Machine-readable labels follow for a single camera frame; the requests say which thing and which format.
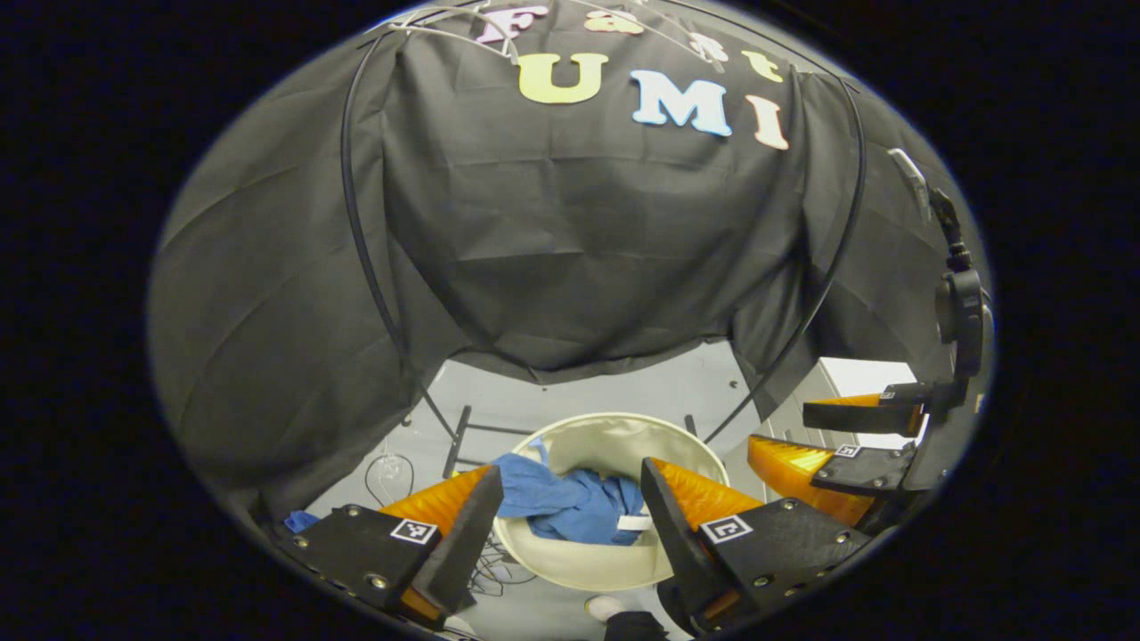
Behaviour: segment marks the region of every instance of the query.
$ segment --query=yellow letter u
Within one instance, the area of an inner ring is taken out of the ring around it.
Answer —
[[[575,54],[570,59],[578,63],[578,84],[555,87],[551,82],[557,54],[530,54],[519,56],[519,92],[524,97],[548,105],[570,104],[587,100],[602,88],[602,65],[610,59],[602,54]]]

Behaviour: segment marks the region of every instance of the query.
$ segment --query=black fabric backdrop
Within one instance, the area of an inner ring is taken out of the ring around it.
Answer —
[[[385,38],[361,76],[361,225],[413,365],[431,380],[455,357],[552,383],[727,338],[752,383],[817,291],[847,221],[857,146],[846,98],[760,38],[686,22],[728,52],[718,74],[650,32],[586,31],[588,10],[555,2],[514,39],[521,55],[609,56],[583,103],[528,100],[506,59],[426,34]],[[474,38],[483,25],[457,15],[432,26]],[[171,430],[206,482],[230,498],[260,495],[271,520],[349,472],[418,401],[365,286],[340,176],[344,96],[380,33],[318,56],[237,119],[188,178],[154,262],[152,365]],[[766,52],[784,82],[760,78],[742,49]],[[634,122],[638,68],[682,90],[724,86],[733,135]],[[560,64],[553,81],[577,74]],[[789,149],[756,141],[746,94],[781,106]],[[856,100],[861,220],[809,336],[758,395],[762,415],[822,355],[948,373],[931,308],[945,242],[923,225],[888,148],[904,147],[955,201],[990,285],[968,204],[930,145],[865,88]]]

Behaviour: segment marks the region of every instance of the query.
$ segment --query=black pant leg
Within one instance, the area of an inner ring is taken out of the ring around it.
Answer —
[[[649,612],[618,612],[605,622],[605,641],[665,641],[665,628]]]

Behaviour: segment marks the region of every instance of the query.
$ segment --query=orange soft gripper pad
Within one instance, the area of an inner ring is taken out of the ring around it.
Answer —
[[[844,396],[840,398],[826,398],[823,400],[813,400],[812,403],[819,403],[821,405],[857,405],[860,407],[878,407],[879,395],[863,393],[860,396]]]
[[[423,594],[420,594],[415,587],[408,587],[405,590],[404,594],[400,594],[400,602],[404,603],[406,608],[420,614],[429,620],[435,620],[435,618],[440,615],[440,609],[433,606],[427,599],[424,599]]]
[[[860,396],[842,396],[839,398],[825,398],[823,400],[813,400],[816,405],[854,405],[856,407],[878,407],[880,405],[881,396],[878,393],[863,393]],[[907,425],[906,435],[915,436],[919,433],[919,429],[922,427],[922,406],[915,405],[914,411],[911,412],[911,422]]]
[[[673,496],[685,514],[685,521],[693,530],[697,530],[701,524],[764,505],[747,494],[725,487],[697,472],[691,472],[660,459],[651,457],[651,460],[661,471],[665,481],[669,484]]]
[[[856,496],[812,485],[812,477],[831,460],[832,454],[831,449],[806,447],[757,435],[749,437],[748,441],[748,464],[776,494],[799,498],[816,510],[854,526],[874,502],[873,496]]]
[[[407,498],[402,498],[381,508],[381,513],[401,519],[413,519],[439,526],[439,533],[447,536],[455,526],[463,504],[471,496],[471,490],[483,478],[490,465],[475,468],[443,482],[422,489]]]

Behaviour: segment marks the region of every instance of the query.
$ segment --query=white bucket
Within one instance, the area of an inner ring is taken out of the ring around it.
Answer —
[[[540,461],[542,438],[551,471],[564,476],[586,468],[621,474],[641,482],[642,459],[653,456],[728,485],[716,454],[685,430],[641,414],[585,414],[543,428],[512,449]],[[591,592],[632,590],[673,576],[669,559],[654,528],[633,545],[592,545],[535,536],[527,519],[495,519],[495,535],[520,563],[536,575],[565,587]]]

